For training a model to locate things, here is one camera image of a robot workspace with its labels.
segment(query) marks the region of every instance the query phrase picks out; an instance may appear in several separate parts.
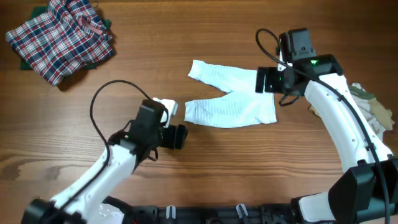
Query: wood grain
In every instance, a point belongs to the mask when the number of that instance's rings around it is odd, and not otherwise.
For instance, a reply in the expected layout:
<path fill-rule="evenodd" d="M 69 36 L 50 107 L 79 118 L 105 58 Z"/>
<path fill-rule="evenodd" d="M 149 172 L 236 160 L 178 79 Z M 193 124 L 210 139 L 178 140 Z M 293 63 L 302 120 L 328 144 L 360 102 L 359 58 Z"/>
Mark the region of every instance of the wood grain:
<path fill-rule="evenodd" d="M 45 2 L 2 1 L 0 33 Z M 104 146 L 88 109 L 102 84 L 125 79 L 152 97 L 175 99 L 180 108 L 172 122 L 183 123 L 186 101 L 224 95 L 187 77 L 193 59 L 249 69 L 274 65 L 254 41 L 261 27 L 276 34 L 308 27 L 318 54 L 333 54 L 349 83 L 360 82 L 398 113 L 392 94 L 397 8 L 397 1 L 370 0 L 101 1 L 117 55 L 60 88 L 20 71 L 19 56 L 0 35 L 0 222 L 19 223 L 34 197 L 58 193 L 97 160 Z M 262 38 L 274 48 L 272 38 Z M 95 119 L 106 137 L 135 117 L 142 99 L 122 84 L 101 92 Z M 112 195 L 131 205 L 259 205 L 328 190 L 342 174 L 340 160 L 308 106 L 305 100 L 276 106 L 275 124 L 218 129 L 186 123 L 184 150 L 161 149 L 159 161 L 143 162 Z M 385 133 L 384 142 L 398 152 L 396 130 Z"/>

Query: folded clothing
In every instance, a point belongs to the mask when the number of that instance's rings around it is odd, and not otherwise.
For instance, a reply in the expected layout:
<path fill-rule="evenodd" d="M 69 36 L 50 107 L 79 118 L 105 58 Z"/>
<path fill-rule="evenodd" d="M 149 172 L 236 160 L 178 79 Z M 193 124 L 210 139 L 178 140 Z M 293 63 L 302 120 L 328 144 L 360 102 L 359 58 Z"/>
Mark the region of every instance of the folded clothing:
<path fill-rule="evenodd" d="M 188 76 L 228 94 L 215 99 L 186 102 L 185 121 L 217 128 L 276 122 L 274 94 L 254 92 L 256 74 L 255 70 L 194 60 Z"/>
<path fill-rule="evenodd" d="M 45 13 L 47 10 L 47 6 L 36 6 L 33 8 L 32 14 L 30 15 L 30 19 L 33 19 L 43 13 Z M 109 19 L 101 20 L 101 22 L 105 25 L 106 30 L 109 30 L 111 27 L 111 21 Z M 96 69 L 97 68 L 97 63 L 91 63 L 89 65 L 84 65 L 81 69 L 83 70 L 89 70 L 89 69 Z M 21 70 L 33 70 L 33 68 L 23 59 L 21 58 L 21 65 L 20 68 Z"/>
<path fill-rule="evenodd" d="M 382 141 L 383 133 L 386 130 L 392 130 L 394 124 L 394 121 L 391 120 L 391 110 L 386 110 L 376 97 L 372 93 L 366 92 L 359 83 L 353 83 L 348 86 L 348 89 L 362 115 L 376 136 Z M 313 106 L 309 110 L 319 116 L 318 111 Z"/>
<path fill-rule="evenodd" d="M 114 55 L 111 36 L 88 0 L 51 0 L 47 12 L 7 32 L 6 40 L 53 86 Z"/>

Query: white garment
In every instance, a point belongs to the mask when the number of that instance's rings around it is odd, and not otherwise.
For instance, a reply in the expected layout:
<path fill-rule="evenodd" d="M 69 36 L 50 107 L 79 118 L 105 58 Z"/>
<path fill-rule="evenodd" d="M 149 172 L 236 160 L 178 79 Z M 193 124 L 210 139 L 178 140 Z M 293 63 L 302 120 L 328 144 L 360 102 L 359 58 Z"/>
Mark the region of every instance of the white garment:
<path fill-rule="evenodd" d="M 185 103 L 185 121 L 217 128 L 276 122 L 274 94 L 256 93 L 256 70 L 194 60 L 189 77 L 213 85 L 226 96 Z"/>

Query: beige cloth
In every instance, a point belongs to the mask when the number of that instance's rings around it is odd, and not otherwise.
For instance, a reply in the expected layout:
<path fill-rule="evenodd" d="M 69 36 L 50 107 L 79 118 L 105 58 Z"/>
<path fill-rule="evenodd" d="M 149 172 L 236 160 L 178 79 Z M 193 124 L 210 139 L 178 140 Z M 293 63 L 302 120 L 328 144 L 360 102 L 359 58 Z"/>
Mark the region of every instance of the beige cloth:
<path fill-rule="evenodd" d="M 350 87 L 350 92 L 366 121 L 377 137 L 382 141 L 384 131 L 392 130 L 392 125 L 395 123 L 391 119 L 391 110 L 386 110 L 383 105 L 377 101 L 376 97 L 370 93 L 366 93 L 359 83 L 353 83 Z M 319 116 L 318 111 L 313 106 L 311 106 L 309 110 Z"/>

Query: plaid shirt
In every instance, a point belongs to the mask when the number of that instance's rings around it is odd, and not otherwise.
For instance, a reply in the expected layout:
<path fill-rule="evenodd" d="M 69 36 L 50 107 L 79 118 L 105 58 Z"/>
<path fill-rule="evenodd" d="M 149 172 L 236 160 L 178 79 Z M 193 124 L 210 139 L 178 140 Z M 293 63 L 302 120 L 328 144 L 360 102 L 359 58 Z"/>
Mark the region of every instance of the plaid shirt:
<path fill-rule="evenodd" d="M 113 56 L 104 24 L 88 0 L 51 0 L 47 12 L 6 34 L 11 47 L 51 85 Z"/>

